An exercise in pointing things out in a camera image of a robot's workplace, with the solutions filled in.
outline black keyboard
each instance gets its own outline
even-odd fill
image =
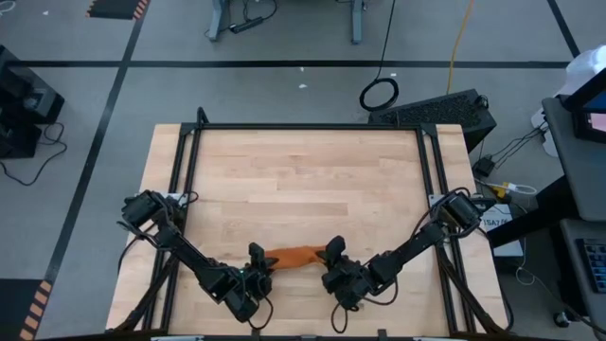
[[[411,105],[385,113],[381,122],[460,124],[463,128],[480,123],[478,110],[467,96],[454,96],[420,105]]]
[[[606,294],[606,240],[577,239],[589,281],[598,294]]]

